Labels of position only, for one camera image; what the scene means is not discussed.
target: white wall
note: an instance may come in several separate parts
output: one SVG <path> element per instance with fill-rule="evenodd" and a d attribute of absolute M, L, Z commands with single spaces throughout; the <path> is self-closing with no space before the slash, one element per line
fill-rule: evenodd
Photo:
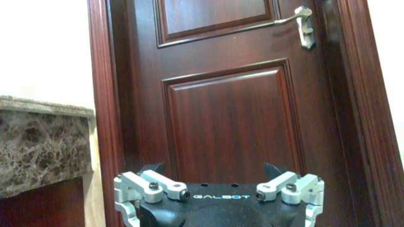
<path fill-rule="evenodd" d="M 383 84 L 404 162 L 404 27 L 402 0 L 367 0 Z"/>
<path fill-rule="evenodd" d="M 86 0 L 0 1 L 0 95 L 94 110 Z M 85 226 L 105 226 L 94 120 Z"/>

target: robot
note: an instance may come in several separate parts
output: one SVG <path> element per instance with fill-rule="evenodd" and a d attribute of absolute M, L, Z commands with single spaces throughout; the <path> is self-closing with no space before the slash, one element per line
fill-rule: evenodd
<path fill-rule="evenodd" d="M 323 181 L 267 163 L 270 181 L 175 182 L 163 164 L 114 177 L 114 209 L 126 227 L 313 227 L 322 213 Z"/>

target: door handle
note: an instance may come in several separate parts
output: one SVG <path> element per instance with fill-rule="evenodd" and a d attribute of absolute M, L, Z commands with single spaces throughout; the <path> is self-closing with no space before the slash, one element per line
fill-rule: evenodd
<path fill-rule="evenodd" d="M 310 49 L 313 45 L 315 44 L 314 41 L 314 30 L 311 28 L 311 20 L 310 20 L 311 10 L 307 7 L 299 6 L 294 9 L 294 15 L 289 18 L 274 20 L 271 22 L 255 25 L 253 27 L 247 27 L 247 30 L 270 27 L 270 26 L 279 26 L 290 21 L 295 20 L 297 23 L 297 29 L 298 29 L 298 36 L 299 36 L 299 44 L 303 48 Z"/>

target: wooden door frame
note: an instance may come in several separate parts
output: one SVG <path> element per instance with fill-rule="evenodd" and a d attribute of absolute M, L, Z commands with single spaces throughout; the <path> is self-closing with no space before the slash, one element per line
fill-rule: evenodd
<path fill-rule="evenodd" d="M 113 177 L 125 169 L 115 80 L 110 0 L 87 0 L 94 106 L 106 226 L 121 226 L 113 208 Z M 357 223 L 402 223 L 404 171 L 393 131 L 366 0 L 330 0 L 337 45 L 323 42 L 341 144 Z"/>

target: dark red wooden door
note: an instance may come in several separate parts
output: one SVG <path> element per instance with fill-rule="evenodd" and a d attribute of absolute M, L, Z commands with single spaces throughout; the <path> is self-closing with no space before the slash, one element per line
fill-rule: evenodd
<path fill-rule="evenodd" d="M 185 182 L 267 181 L 262 163 L 325 179 L 319 226 L 353 225 L 333 97 L 317 45 L 293 15 L 311 0 L 127 0 L 111 3 L 127 169 L 165 162 Z"/>

